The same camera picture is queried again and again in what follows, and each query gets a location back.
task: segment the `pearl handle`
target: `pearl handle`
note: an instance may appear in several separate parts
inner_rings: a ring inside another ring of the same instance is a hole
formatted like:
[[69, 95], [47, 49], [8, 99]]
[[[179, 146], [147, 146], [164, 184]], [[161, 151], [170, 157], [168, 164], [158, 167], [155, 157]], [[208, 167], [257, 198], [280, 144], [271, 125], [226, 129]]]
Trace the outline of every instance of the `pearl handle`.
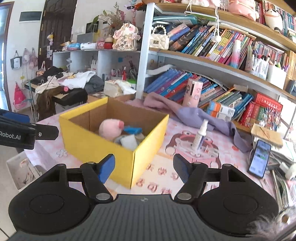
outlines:
[[157, 26], [155, 26], [155, 27], [153, 28], [153, 30], [152, 30], [152, 33], [154, 34], [155, 31], [156, 31], [158, 28], [162, 28], [162, 29], [163, 29], [163, 32], [164, 32], [164, 35], [166, 35], [166, 29], [165, 29], [165, 27], [164, 27], [163, 25], [157, 25]]

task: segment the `yellow cardboard box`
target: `yellow cardboard box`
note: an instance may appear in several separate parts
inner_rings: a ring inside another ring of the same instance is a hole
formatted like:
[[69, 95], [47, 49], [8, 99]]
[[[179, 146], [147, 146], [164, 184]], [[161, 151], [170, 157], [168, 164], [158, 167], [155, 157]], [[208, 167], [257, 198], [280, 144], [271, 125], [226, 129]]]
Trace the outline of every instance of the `yellow cardboard box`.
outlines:
[[[66, 112], [59, 117], [66, 150], [81, 160], [100, 162], [106, 155], [115, 155], [111, 179], [131, 188], [160, 149], [168, 115], [103, 98]], [[119, 119], [126, 126], [141, 127], [145, 140], [135, 151], [123, 148], [95, 134], [105, 119]]]

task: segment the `purple cloth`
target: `purple cloth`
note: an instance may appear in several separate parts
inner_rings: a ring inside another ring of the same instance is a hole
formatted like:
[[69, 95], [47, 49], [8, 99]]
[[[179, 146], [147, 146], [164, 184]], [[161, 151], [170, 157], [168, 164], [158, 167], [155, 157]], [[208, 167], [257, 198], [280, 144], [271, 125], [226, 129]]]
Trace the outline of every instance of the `purple cloth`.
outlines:
[[243, 153], [249, 152], [252, 149], [252, 146], [248, 145], [247, 142], [240, 137], [235, 124], [232, 122], [226, 122], [222, 119], [212, 117], [200, 108], [183, 107], [178, 110], [176, 115], [180, 122], [194, 128], [200, 128], [203, 120], [206, 119], [209, 121], [207, 125], [208, 131], [215, 130], [228, 137], [233, 137], [233, 143]]
[[243, 153], [252, 149], [251, 143], [248, 144], [240, 137], [236, 126], [232, 122], [212, 117], [200, 108], [183, 107], [154, 92], [146, 96], [144, 103], [142, 100], [136, 99], [129, 101], [128, 104], [144, 108], [157, 108], [159, 111], [169, 114], [172, 119], [194, 128], [200, 128], [203, 120], [206, 119], [209, 121], [208, 131], [216, 130], [228, 137], [233, 137], [234, 145]]

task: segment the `bookshelf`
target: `bookshelf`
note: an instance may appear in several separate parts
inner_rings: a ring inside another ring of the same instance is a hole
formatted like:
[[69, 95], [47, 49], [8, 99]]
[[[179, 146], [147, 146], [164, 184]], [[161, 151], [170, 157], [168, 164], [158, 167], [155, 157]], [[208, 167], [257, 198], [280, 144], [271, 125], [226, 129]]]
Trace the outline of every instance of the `bookshelf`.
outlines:
[[[290, 14], [295, 15], [295, 12], [291, 11], [287, 5], [283, 5], [283, 0], [271, 0], [270, 2], [281, 7]], [[136, 98], [141, 99], [145, 96], [144, 88], [155, 79], [153, 76], [146, 74], [147, 69], [156, 69], [165, 64], [171, 64], [175, 65], [176, 68], [183, 69], [188, 72], [208, 76], [209, 78], [221, 82], [228, 88], [231, 88], [234, 84], [248, 86], [249, 90], [253, 89], [257, 92], [261, 92], [275, 100], [277, 100], [279, 96], [282, 96], [289, 101], [296, 103], [296, 97], [264, 81], [263, 79], [242, 70], [235, 69], [203, 57], [195, 57], [181, 52], [149, 48], [153, 17], [160, 15], [184, 16], [186, 7], [186, 4], [178, 3], [149, 3], [147, 5], [139, 62]], [[192, 6], [192, 11], [201, 13], [211, 19], [215, 18], [214, 9], [211, 8]], [[222, 10], [219, 10], [219, 17], [222, 23], [229, 24], [234, 28], [248, 32], [250, 35], [257, 36], [257, 40], [259, 41], [269, 43], [286, 51], [287, 53], [290, 53], [290, 50], [296, 52], [295, 43], [265, 25], [251, 21], [243, 16], [235, 15]], [[250, 128], [240, 125], [237, 121], [233, 121], [233, 123], [238, 129], [250, 133]]]
[[[180, 13], [184, 14], [186, 11], [187, 4], [182, 3], [156, 3], [156, 11], [161, 14], [172, 14]], [[215, 11], [213, 8], [201, 7], [192, 5], [192, 11], [197, 13], [202, 13], [210, 16], [215, 16]], [[246, 17], [239, 16], [230, 12], [223, 10], [218, 10], [219, 19], [223, 22], [233, 25], [234, 27], [241, 28], [242, 30], [250, 32], [259, 38], [268, 41], [270, 44], [276, 47], [282, 48], [284, 50], [292, 50], [296, 52], [296, 44], [285, 37], [282, 34], [272, 30], [271, 28], [260, 24], [256, 21], [252, 21]]]
[[267, 81], [264, 81], [263, 79], [260, 79], [257, 76], [254, 76], [252, 74], [249, 74], [245, 71], [242, 71], [240, 69], [233, 68], [231, 66], [217, 63], [214, 61], [211, 61], [207, 58], [203, 57], [195, 57], [189, 54], [184, 54], [181, 52], [174, 52], [169, 50], [160, 50], [160, 49], [149, 49], [150, 54], [156, 54], [158, 56], [166, 57], [166, 58], [172, 58], [175, 60], [187, 62], [184, 64], [184, 66], [188, 66], [189, 63], [198, 64], [201, 66], [200, 69], [198, 69], [198, 73], [210, 76], [215, 79], [219, 79], [219, 75], [221, 75], [221, 72], [223, 72], [225, 75], [223, 76], [223, 79], [225, 81], [221, 81], [223, 83], [227, 82], [229, 84], [228, 87], [232, 86], [233, 84], [241, 84], [241, 85], [248, 85], [251, 89], [261, 89], [260, 92], [264, 92], [262, 89], [266, 89], [276, 95], [280, 95], [288, 100], [290, 100], [293, 103], [296, 103], [296, 97], [289, 94], [288, 92], [276, 87], [275, 85], [268, 83]]

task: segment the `pen holder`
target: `pen holder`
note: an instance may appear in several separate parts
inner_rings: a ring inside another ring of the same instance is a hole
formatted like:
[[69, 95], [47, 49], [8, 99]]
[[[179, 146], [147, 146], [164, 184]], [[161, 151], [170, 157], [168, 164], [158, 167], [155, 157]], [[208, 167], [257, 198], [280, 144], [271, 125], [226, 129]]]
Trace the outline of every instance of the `pen holder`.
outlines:
[[266, 80], [269, 63], [260, 58], [247, 59], [245, 71]]
[[287, 73], [281, 68], [278, 68], [275, 65], [269, 65], [266, 81], [283, 90], [286, 76]]

